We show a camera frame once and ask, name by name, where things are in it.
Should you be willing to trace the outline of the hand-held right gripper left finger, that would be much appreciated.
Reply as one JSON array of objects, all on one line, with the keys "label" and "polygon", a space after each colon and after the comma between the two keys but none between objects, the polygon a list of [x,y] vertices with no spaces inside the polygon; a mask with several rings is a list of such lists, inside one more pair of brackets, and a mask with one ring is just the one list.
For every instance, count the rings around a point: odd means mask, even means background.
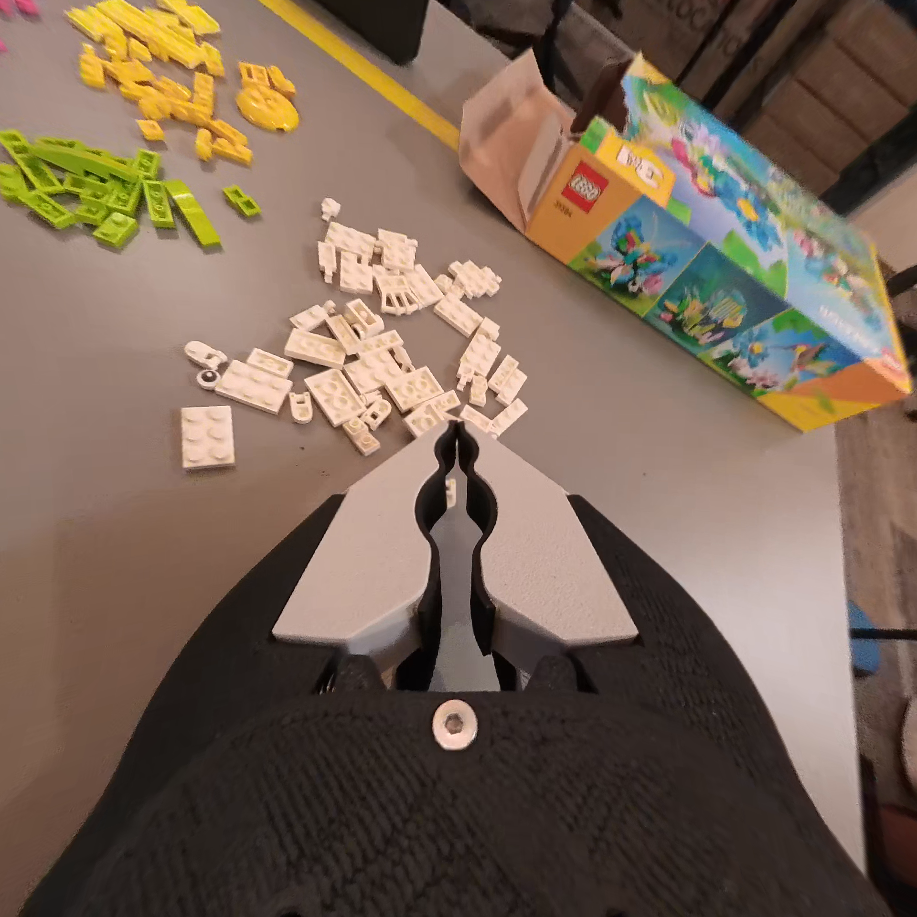
[{"label": "hand-held right gripper left finger", "polygon": [[444,422],[350,486],[272,628],[295,644],[435,663],[442,618],[432,528],[447,510],[458,423]]}]

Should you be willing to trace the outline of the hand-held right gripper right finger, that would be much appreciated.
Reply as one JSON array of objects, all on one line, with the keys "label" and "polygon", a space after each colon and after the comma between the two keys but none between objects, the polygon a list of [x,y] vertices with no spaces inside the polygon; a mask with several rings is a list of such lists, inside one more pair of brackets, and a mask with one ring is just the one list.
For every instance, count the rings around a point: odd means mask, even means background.
[{"label": "hand-held right gripper right finger", "polygon": [[533,671],[545,656],[632,643],[637,626],[570,495],[465,422],[458,462],[467,512],[480,529],[469,603],[482,654]]}]

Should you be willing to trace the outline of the pile of white lego pieces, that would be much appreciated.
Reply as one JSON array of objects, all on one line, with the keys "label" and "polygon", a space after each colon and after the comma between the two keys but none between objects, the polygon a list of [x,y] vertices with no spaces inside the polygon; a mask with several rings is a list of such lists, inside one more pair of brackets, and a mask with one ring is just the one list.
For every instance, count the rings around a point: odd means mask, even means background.
[{"label": "pile of white lego pieces", "polygon": [[[494,439],[528,408],[519,362],[501,348],[500,326],[476,302],[496,296],[502,278],[490,266],[454,260],[433,276],[417,258],[413,237],[387,228],[365,232],[341,223],[340,203],[320,202],[317,240],[328,299],[289,318],[281,353],[253,348],[243,359],[203,341],[184,345],[196,383],[236,405],[307,426],[320,415],[363,457],[381,448],[378,432],[394,416],[409,435],[460,420]],[[414,361],[397,322],[430,312],[465,341],[454,375],[442,384]]]}]

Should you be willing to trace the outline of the colourful cardboard lego box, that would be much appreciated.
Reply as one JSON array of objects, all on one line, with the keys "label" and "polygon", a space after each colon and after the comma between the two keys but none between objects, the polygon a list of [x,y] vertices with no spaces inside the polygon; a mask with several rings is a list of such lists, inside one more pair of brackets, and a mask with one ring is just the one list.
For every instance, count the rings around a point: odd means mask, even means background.
[{"label": "colourful cardboard lego box", "polygon": [[797,430],[913,395],[875,246],[643,55],[572,114],[525,53],[464,102],[458,154],[533,245]]}]

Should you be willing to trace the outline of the pile of lime lego pieces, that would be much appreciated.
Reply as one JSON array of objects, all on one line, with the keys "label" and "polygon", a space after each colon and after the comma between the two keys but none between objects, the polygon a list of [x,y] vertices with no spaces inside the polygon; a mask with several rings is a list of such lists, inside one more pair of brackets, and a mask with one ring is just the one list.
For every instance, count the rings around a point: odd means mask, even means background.
[{"label": "pile of lime lego pieces", "polygon": [[122,157],[77,139],[1,131],[2,200],[57,231],[81,227],[114,250],[142,222],[162,233],[186,229],[203,250],[223,246],[216,224],[186,181],[167,177],[161,155],[140,148]]}]

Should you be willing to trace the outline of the pile of yellow lego pieces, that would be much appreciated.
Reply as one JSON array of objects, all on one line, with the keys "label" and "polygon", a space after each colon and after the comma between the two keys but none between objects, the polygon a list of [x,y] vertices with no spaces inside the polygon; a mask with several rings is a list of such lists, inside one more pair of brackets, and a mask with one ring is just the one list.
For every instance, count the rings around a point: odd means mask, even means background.
[{"label": "pile of yellow lego pieces", "polygon": [[88,88],[116,89],[137,110],[144,141],[165,143],[164,125],[194,129],[201,162],[220,158],[251,166],[246,134],[219,115],[218,88],[227,77],[217,20],[185,1],[106,1],[71,6],[63,16],[83,37],[77,70]]}]

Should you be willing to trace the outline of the black box with green light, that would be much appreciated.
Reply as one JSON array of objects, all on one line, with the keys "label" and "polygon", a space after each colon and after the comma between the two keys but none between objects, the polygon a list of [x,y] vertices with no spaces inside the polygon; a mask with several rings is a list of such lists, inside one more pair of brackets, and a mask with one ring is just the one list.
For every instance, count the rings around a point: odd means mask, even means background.
[{"label": "black box with green light", "polygon": [[429,1],[368,1],[364,6],[365,37],[397,65],[412,63],[419,50]]}]

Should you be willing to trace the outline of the stack of brown crates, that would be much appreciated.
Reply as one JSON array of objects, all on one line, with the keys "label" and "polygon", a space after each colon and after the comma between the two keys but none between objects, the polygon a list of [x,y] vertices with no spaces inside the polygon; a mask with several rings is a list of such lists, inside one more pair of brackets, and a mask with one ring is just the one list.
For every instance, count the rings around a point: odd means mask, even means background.
[{"label": "stack of brown crates", "polygon": [[915,165],[915,2],[725,2],[682,89],[849,213]]}]

